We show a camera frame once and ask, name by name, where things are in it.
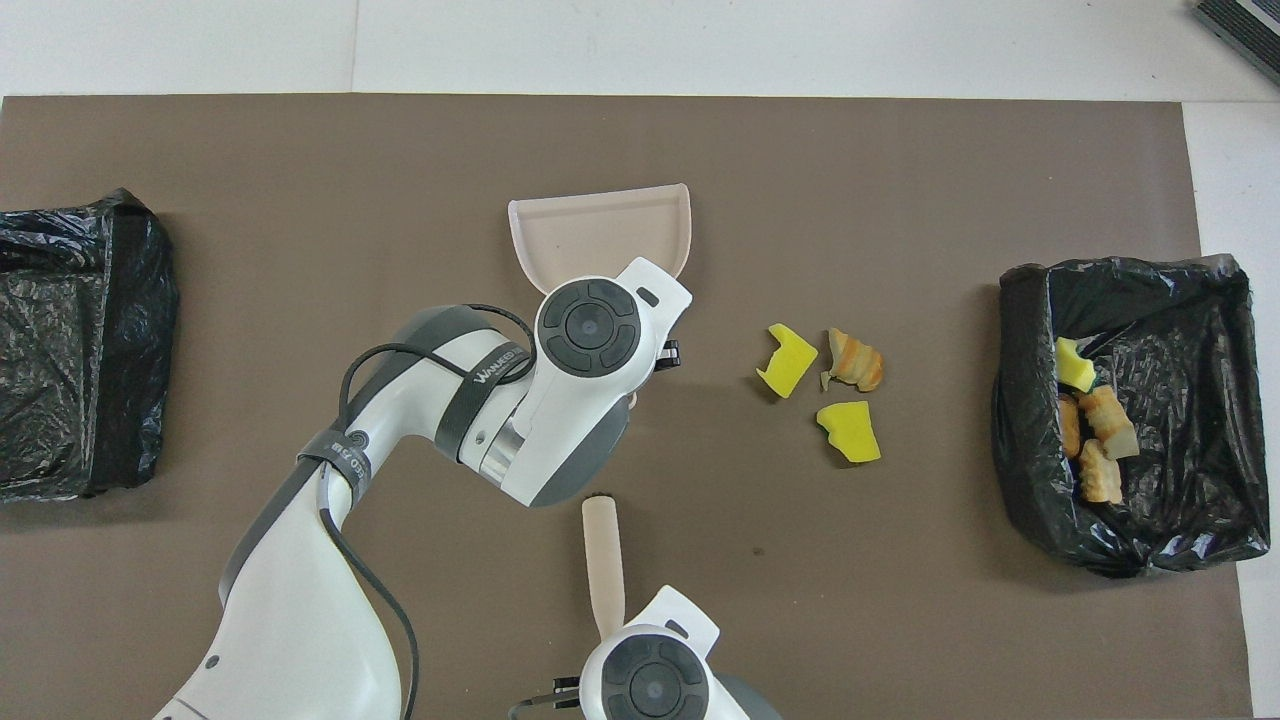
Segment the yellow sponge piece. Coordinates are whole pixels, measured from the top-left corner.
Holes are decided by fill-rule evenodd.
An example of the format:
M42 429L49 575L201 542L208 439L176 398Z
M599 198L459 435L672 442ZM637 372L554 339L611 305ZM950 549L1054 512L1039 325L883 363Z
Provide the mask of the yellow sponge piece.
M870 404L851 401L831 404L815 414L828 443L851 464L874 462L882 457L870 418Z
M818 350L783 323L767 327L765 332L778 345L763 369L755 370L765 387L780 398L790 398L805 373L818 357Z
M1094 364L1080 355L1079 343L1075 340L1057 337L1053 351L1057 383L1079 393L1091 393L1098 375Z

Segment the beige plastic dustpan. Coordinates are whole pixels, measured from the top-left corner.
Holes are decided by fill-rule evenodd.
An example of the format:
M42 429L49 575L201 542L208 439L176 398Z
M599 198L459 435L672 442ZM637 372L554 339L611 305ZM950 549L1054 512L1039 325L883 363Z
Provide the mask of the beige plastic dustpan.
M520 265L545 299L580 277L616 278L636 258L677 278L691 249L685 183L513 200L508 219Z

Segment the striped croissant piece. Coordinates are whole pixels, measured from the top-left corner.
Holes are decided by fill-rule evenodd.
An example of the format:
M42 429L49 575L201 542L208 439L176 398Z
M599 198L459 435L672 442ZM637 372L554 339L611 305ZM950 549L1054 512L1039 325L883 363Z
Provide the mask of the striped croissant piece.
M1079 461L1080 496L1089 503L1119 505L1125 501L1123 478L1116 460L1108 457L1094 438L1082 446Z
M1140 454L1137 429L1120 404L1115 388L1101 384L1074 397L1106 457L1119 460Z
M876 391L884 378L882 352L838 328L827 331L831 368L819 374L820 389L826 392L833 380L855 387L859 392Z

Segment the beige hand brush black bristles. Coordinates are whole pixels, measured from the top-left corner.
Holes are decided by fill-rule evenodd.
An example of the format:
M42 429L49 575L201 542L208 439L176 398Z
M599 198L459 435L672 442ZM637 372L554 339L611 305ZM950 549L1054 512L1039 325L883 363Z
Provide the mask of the beige hand brush black bristles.
M604 641L626 618L618 510L611 495L591 495L582 501L581 514L591 615Z

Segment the black bag lined bin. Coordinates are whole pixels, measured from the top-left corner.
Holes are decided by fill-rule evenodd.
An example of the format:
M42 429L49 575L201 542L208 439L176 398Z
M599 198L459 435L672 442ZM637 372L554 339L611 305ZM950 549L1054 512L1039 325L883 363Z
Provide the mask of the black bag lined bin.
M169 233L127 190L0 211L0 503L154 478L179 307Z
M1271 544L1251 283L1236 260L1027 264L998 291L989 442L1011 524L1061 562L1107 578L1193 571ZM1057 340L1135 427L1120 500L1092 502L1062 442Z

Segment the brown table mat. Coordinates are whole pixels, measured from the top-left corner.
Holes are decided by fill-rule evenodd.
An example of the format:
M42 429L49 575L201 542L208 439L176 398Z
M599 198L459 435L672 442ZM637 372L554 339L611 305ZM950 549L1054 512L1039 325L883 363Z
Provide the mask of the brown table mat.
M1236 569L1110 580L1030 544L989 451L998 278L1199 255L1174 104L726 97L10 97L0 210L124 187L175 245L156 477L0 506L0 720L148 720L204 661L218 580L349 363L420 309L541 296L507 206L685 183L681 368L591 483L627 597L669 584L787 720L1252 712ZM756 375L783 323L818 350ZM884 357L837 380L827 331ZM815 421L867 401L882 457Z

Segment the dark grey ribbed device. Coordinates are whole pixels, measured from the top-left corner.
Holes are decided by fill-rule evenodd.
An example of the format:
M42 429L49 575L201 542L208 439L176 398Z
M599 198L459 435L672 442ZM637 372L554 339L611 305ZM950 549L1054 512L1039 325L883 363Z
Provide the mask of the dark grey ribbed device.
M1190 12L1280 87L1280 0L1192 0Z

